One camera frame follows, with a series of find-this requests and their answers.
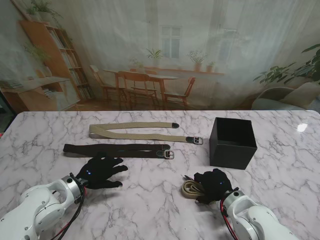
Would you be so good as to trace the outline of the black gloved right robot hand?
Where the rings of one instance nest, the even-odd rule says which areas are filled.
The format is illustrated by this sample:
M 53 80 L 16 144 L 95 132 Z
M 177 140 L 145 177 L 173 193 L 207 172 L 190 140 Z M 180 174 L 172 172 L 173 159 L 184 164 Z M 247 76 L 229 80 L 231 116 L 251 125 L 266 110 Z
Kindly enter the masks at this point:
M 195 173 L 194 180 L 202 185 L 204 194 L 196 200 L 202 204 L 209 204 L 213 201 L 221 201 L 225 195 L 233 191 L 227 175 L 218 168 L 204 173 Z

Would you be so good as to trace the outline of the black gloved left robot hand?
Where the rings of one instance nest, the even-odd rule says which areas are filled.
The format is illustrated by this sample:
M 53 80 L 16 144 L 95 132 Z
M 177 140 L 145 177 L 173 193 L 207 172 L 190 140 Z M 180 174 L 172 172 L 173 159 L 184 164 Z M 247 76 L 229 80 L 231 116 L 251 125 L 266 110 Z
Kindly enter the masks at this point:
M 110 181 L 109 178 L 115 174 L 128 170 L 122 158 L 107 156 L 99 152 L 91 158 L 76 175 L 78 180 L 85 181 L 85 187 L 91 190 L 111 189 L 121 187 L 120 181 Z

